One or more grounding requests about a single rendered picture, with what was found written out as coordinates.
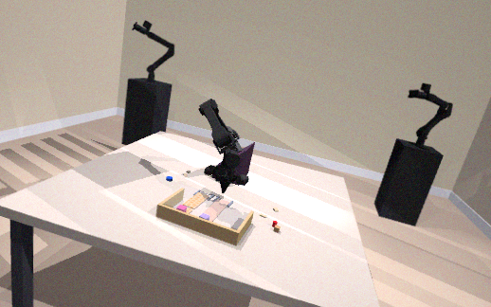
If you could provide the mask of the tan open-top wooden box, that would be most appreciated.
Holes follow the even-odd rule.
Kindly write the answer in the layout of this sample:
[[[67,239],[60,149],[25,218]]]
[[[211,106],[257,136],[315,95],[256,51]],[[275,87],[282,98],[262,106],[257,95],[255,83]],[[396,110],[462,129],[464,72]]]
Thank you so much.
[[[157,201],[155,217],[236,246],[254,209],[182,185]]]

